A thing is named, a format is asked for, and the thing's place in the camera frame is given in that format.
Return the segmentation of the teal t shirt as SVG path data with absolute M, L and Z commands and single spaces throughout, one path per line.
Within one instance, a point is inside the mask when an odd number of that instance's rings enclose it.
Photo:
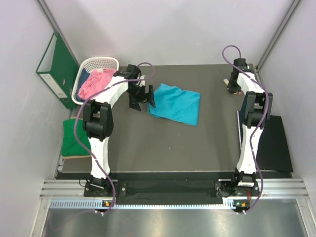
M 197 126 L 200 93 L 182 90 L 176 86 L 160 84 L 154 91 L 156 106 L 148 105 L 148 114 L 155 118 L 169 119 Z

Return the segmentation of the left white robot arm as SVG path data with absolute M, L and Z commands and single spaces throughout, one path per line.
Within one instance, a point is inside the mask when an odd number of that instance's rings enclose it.
M 108 143 L 114 129 L 112 108 L 123 93 L 128 93 L 129 107 L 141 111 L 140 104 L 155 107 L 154 87 L 146 85 L 146 77 L 139 66 L 129 64 L 124 71 L 116 71 L 109 85 L 88 98 L 82 105 L 83 130 L 90 143 L 92 169 L 86 180 L 86 197 L 108 197 L 114 195 L 115 186 L 108 162 Z

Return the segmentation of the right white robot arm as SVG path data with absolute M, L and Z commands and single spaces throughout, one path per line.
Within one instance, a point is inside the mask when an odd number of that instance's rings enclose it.
M 241 132 L 240 157 L 236 166 L 231 191 L 243 195 L 247 190 L 257 187 L 256 173 L 259 166 L 256 161 L 261 135 L 270 120 L 273 94 L 256 80 L 246 59 L 237 58 L 233 62 L 233 71 L 226 82 L 230 94 L 244 94 L 244 100 L 238 112 L 238 125 Z

